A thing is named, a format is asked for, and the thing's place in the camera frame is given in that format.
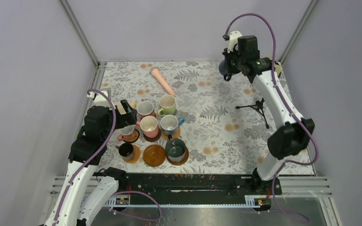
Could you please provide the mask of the small pink patterned mug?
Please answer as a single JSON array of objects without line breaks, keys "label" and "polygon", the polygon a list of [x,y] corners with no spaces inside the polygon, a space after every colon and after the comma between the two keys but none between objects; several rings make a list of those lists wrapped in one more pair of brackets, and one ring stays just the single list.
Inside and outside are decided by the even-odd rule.
[{"label": "small pink patterned mug", "polygon": [[135,130],[136,129],[135,129],[134,125],[130,125],[130,126],[120,129],[120,134],[117,136],[117,140],[123,141],[124,137],[127,137],[129,135],[133,136]]}]

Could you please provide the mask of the pink mug back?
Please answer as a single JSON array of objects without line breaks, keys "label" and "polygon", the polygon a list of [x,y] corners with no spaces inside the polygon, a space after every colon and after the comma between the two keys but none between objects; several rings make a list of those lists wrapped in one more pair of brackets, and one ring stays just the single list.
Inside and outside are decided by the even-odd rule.
[{"label": "pink mug back", "polygon": [[159,134],[159,127],[157,118],[154,116],[146,116],[136,123],[136,126],[140,128],[144,136],[148,138],[155,138]]}]

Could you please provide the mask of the orange black smiley coaster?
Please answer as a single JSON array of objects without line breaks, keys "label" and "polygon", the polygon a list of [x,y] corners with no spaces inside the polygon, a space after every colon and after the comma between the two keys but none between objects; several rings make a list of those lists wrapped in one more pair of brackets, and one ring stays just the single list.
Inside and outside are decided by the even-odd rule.
[{"label": "orange black smiley coaster", "polygon": [[136,142],[139,139],[139,137],[140,137],[140,132],[138,130],[135,130],[133,136],[129,135],[127,137],[124,137],[123,141],[132,144]]}]

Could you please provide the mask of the navy blue mug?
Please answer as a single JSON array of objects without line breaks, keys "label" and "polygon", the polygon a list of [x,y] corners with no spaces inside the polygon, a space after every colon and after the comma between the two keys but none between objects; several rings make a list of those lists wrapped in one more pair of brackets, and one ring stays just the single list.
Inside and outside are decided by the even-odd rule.
[{"label": "navy blue mug", "polygon": [[232,66],[226,60],[222,60],[219,63],[218,69],[225,81],[230,81],[233,75],[240,73],[240,70],[238,68]]}]

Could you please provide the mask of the dark walnut coaster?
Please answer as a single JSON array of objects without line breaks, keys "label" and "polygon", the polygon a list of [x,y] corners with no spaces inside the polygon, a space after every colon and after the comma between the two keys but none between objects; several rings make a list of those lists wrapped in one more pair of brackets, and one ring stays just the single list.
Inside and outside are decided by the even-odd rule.
[{"label": "dark walnut coaster", "polygon": [[162,135],[161,130],[159,130],[158,134],[155,137],[148,137],[145,133],[143,134],[144,138],[148,142],[155,142],[157,141]]}]

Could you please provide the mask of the black mug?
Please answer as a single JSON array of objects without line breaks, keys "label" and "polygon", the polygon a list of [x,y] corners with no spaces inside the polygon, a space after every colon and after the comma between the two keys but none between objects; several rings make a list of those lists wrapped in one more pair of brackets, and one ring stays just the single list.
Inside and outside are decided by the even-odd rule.
[{"label": "black mug", "polygon": [[135,157],[134,146],[130,143],[123,143],[121,145],[116,145],[115,148],[118,150],[120,156],[124,160],[132,160]]}]

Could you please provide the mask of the light brown round coaster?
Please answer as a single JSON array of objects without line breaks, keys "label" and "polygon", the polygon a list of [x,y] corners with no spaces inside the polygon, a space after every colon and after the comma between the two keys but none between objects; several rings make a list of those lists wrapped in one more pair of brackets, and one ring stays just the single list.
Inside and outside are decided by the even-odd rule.
[{"label": "light brown round coaster", "polygon": [[132,152],[132,155],[128,156],[127,158],[123,157],[123,160],[126,162],[126,163],[136,163],[137,160],[140,158],[140,155],[141,155],[141,151],[140,151],[140,148],[133,145],[133,152]]}]

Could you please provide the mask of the light green mug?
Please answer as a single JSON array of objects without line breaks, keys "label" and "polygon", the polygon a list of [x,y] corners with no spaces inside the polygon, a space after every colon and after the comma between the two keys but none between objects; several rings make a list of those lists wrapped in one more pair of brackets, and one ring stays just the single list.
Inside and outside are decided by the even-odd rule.
[{"label": "light green mug", "polygon": [[157,115],[164,117],[166,115],[174,115],[176,112],[176,100],[172,95],[164,95],[159,99],[159,110]]}]

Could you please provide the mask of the white blue-handled mug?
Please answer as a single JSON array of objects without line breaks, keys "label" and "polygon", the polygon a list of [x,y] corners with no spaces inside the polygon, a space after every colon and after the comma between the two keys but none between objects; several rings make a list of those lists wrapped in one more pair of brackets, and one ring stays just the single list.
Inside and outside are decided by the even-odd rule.
[{"label": "white blue-handled mug", "polygon": [[166,115],[160,120],[161,131],[167,135],[174,133],[185,122],[184,117],[177,118],[173,115]]}]

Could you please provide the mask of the brown ceramic saucer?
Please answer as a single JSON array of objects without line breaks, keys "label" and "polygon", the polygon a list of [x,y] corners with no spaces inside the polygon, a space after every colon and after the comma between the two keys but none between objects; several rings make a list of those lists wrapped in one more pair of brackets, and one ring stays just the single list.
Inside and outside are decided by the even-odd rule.
[{"label": "brown ceramic saucer", "polygon": [[165,149],[160,145],[150,145],[143,152],[143,160],[150,167],[162,165],[165,159]]},{"label": "brown ceramic saucer", "polygon": [[188,158],[189,158],[189,150],[186,149],[184,158],[183,158],[183,160],[180,161],[180,162],[174,162],[174,161],[172,161],[172,160],[169,158],[169,156],[167,156],[166,158],[167,158],[167,160],[168,160],[172,165],[176,165],[176,166],[183,165],[183,164],[185,164],[185,163],[187,162],[187,160],[188,160]]}]

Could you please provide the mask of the woven rattan coaster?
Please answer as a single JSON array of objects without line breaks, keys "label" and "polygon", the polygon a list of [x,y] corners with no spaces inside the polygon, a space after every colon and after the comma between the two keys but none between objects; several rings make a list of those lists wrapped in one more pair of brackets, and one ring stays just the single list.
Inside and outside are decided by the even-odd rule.
[{"label": "woven rattan coaster", "polygon": [[166,140],[169,141],[172,138],[179,138],[181,136],[181,129],[178,128],[174,133],[167,135],[164,130],[161,132],[161,136]]}]

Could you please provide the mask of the dark green mug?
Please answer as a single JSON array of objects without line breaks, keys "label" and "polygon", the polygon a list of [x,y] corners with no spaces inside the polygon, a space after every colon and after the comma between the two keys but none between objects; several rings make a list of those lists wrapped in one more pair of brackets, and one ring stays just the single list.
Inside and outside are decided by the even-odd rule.
[{"label": "dark green mug", "polygon": [[179,138],[170,139],[165,146],[167,157],[173,162],[181,162],[186,155],[186,144]]}]

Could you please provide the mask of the yellow mug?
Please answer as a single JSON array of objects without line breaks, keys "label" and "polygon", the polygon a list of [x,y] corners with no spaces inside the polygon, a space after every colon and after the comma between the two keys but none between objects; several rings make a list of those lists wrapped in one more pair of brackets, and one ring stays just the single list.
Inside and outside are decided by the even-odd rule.
[{"label": "yellow mug", "polygon": [[136,115],[137,111],[127,100],[123,99],[115,103],[115,112],[118,115]]}]

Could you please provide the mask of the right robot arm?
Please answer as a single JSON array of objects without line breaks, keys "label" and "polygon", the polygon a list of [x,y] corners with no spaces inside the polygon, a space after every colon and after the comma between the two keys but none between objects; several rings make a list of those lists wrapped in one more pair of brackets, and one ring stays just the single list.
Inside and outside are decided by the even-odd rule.
[{"label": "right robot arm", "polygon": [[287,158],[308,146],[314,122],[305,119],[288,99],[275,72],[275,62],[260,57],[254,35],[232,31],[223,38],[228,41],[228,46],[222,52],[224,60],[219,64],[220,74],[225,81],[230,81],[238,73],[246,76],[262,95],[275,122],[276,131],[267,140],[270,153],[257,167],[255,174],[258,177],[251,182],[253,191],[263,194],[270,188],[269,180],[279,173]]}]

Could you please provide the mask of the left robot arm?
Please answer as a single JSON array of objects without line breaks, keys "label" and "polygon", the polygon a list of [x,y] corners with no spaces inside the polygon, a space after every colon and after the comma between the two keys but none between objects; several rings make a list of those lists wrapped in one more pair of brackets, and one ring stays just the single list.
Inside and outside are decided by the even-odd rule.
[{"label": "left robot arm", "polygon": [[126,172],[109,167],[90,197],[83,202],[87,185],[95,173],[114,130],[135,125],[137,111],[127,100],[114,104],[114,109],[94,105],[84,117],[76,140],[71,145],[65,181],[46,226],[89,226],[113,193],[127,189]]}]

